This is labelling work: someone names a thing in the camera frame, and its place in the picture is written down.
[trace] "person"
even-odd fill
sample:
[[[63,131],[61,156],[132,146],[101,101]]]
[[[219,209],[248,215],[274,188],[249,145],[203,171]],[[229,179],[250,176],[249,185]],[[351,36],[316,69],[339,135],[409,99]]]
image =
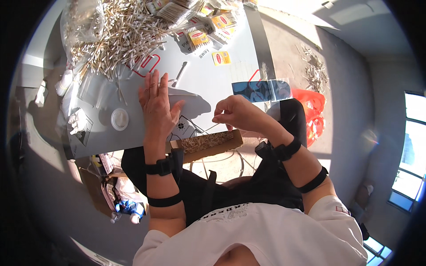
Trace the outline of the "person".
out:
[[[159,86],[158,78],[155,70],[139,89],[143,147],[125,150],[122,168],[149,200],[182,200],[150,205],[149,231],[133,265],[366,265],[361,230],[330,178],[299,191],[320,176],[322,166],[305,147],[305,116],[295,99],[280,102],[279,122],[240,95],[219,101],[212,118],[228,130],[258,132],[274,148],[299,139],[302,145],[289,160],[264,159],[253,177],[231,186],[211,185],[187,170],[179,180],[146,174],[146,165],[166,158],[166,137],[184,106],[179,101],[170,108],[168,74]]]

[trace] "pile of cotton swabs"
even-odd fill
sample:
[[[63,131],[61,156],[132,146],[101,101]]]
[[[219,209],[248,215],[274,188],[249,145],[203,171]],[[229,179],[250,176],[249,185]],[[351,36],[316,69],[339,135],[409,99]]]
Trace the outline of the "pile of cotton swabs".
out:
[[[151,52],[161,46],[162,39],[170,32],[167,22],[151,15],[145,7],[146,0],[102,0],[105,16],[104,30],[97,42],[78,41],[72,48],[72,62],[76,65],[86,60],[80,68],[82,79],[88,69],[92,73],[102,73],[112,82],[117,68],[130,69],[151,56]]]

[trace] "hand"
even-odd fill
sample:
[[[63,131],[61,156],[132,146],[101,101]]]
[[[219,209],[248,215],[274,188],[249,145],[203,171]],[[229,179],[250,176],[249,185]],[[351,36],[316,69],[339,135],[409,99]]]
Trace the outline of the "hand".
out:
[[[169,103],[168,79],[165,73],[158,86],[159,71],[156,69],[151,77],[145,77],[144,88],[139,88],[139,103],[144,112],[145,139],[144,143],[165,143],[167,136],[176,126],[184,100],[178,101],[172,109]]]
[[[271,127],[279,125],[271,116],[262,112],[241,95],[231,95],[218,102],[212,122],[226,124],[229,131],[235,127],[258,132],[264,136],[268,135]]]

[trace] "white container lid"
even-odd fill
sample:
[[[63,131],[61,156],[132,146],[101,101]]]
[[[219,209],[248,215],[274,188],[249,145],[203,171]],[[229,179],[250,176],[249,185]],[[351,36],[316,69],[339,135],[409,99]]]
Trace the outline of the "white container lid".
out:
[[[127,114],[126,110],[121,108],[114,110],[111,115],[111,124],[115,130],[125,130],[129,124],[129,115]]]

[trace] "red plastic bag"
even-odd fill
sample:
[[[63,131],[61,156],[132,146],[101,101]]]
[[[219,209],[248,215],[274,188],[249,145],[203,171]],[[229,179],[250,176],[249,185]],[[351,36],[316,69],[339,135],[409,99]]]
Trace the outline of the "red plastic bag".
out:
[[[322,116],[325,105],[324,95],[307,90],[291,89],[291,96],[301,102],[306,117],[306,137],[308,147],[322,135],[325,119]]]

